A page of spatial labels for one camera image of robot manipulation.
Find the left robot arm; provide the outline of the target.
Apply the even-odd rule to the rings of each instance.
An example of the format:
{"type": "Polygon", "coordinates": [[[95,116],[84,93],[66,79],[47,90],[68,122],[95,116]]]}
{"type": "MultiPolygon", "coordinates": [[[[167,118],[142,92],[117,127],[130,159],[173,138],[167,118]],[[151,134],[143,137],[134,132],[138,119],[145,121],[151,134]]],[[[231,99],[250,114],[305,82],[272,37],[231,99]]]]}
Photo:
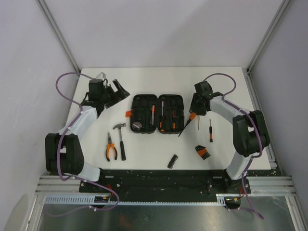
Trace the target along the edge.
{"type": "Polygon", "coordinates": [[[45,138],[46,169],[63,181],[72,177],[90,181],[89,186],[98,193],[106,188],[106,180],[100,177],[101,170],[98,167],[85,162],[80,139],[104,109],[130,95],[117,79],[113,80],[117,91],[104,82],[102,79],[90,80],[85,98],[78,103],[79,112],[59,132],[49,133],[45,138]]]}

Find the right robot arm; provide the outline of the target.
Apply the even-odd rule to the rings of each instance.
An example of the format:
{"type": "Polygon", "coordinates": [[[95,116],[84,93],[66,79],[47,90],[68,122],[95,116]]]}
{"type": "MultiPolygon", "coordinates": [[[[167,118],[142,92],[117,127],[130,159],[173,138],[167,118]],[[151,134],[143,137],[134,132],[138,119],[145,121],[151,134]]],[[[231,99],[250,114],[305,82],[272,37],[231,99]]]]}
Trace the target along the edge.
{"type": "Polygon", "coordinates": [[[256,158],[262,156],[263,149],[270,143],[268,129],[260,110],[247,111],[228,101],[220,92],[213,92],[207,81],[194,85],[190,113],[205,116],[213,112],[232,125],[235,153],[222,176],[222,188],[227,193],[235,192],[244,183],[247,171],[256,158]]]}

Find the black plastic tool case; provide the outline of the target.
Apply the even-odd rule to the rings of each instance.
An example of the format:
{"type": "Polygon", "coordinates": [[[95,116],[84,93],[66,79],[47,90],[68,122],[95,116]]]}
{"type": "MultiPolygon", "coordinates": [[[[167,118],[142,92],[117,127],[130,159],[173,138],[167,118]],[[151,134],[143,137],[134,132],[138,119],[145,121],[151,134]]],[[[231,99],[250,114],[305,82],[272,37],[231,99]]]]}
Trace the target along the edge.
{"type": "Polygon", "coordinates": [[[133,97],[131,108],[126,111],[129,127],[134,133],[152,134],[159,131],[162,134],[179,134],[184,127],[184,102],[178,94],[137,94],[133,97]],[[155,105],[154,125],[151,125],[151,109],[155,105]],[[164,132],[160,132],[159,123],[164,116],[164,132]],[[140,130],[133,130],[133,122],[141,122],[140,130]]]}

